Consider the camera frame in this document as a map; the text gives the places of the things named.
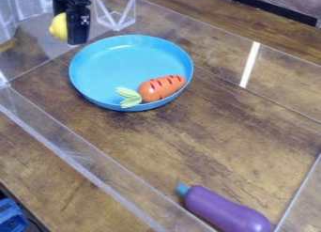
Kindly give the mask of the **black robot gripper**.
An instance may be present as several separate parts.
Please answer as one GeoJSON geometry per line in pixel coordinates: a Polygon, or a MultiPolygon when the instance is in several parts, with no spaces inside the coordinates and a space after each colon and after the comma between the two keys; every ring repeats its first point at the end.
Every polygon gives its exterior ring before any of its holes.
{"type": "Polygon", "coordinates": [[[66,26],[68,26],[68,44],[84,44],[89,38],[90,30],[90,11],[85,6],[90,4],[90,0],[52,0],[53,15],[66,10],[66,26]]]}

